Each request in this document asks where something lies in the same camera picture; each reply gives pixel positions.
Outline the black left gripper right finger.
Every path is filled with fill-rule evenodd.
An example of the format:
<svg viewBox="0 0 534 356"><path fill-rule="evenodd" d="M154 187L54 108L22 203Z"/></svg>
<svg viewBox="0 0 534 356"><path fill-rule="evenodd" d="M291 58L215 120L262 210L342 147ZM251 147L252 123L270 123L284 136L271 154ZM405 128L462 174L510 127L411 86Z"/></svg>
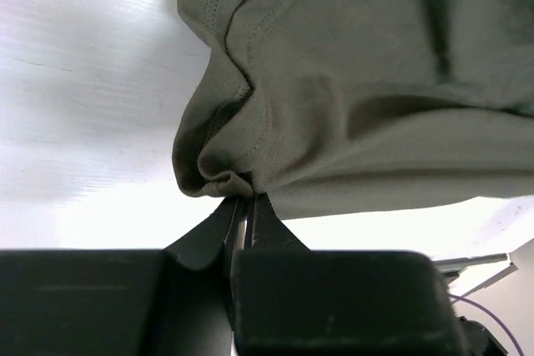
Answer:
<svg viewBox="0 0 534 356"><path fill-rule="evenodd" d="M310 250L264 195L250 204L232 268L241 355L463 352L445 281L427 256Z"/></svg>

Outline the olive green shorts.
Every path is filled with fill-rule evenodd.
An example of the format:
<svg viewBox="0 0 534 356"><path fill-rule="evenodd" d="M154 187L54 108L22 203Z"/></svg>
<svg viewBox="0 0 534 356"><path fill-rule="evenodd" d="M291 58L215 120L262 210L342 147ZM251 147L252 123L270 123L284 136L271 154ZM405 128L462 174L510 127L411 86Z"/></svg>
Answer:
<svg viewBox="0 0 534 356"><path fill-rule="evenodd" d="M533 192L533 0L177 0L210 48L172 161L282 218Z"/></svg>

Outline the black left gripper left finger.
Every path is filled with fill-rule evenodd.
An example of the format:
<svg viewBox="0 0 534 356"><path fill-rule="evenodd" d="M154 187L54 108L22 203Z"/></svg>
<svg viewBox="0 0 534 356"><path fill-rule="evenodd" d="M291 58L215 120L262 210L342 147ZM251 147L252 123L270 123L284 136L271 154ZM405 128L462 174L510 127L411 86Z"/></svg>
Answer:
<svg viewBox="0 0 534 356"><path fill-rule="evenodd" d="M1 253L4 355L227 355L224 200L167 248Z"/></svg>

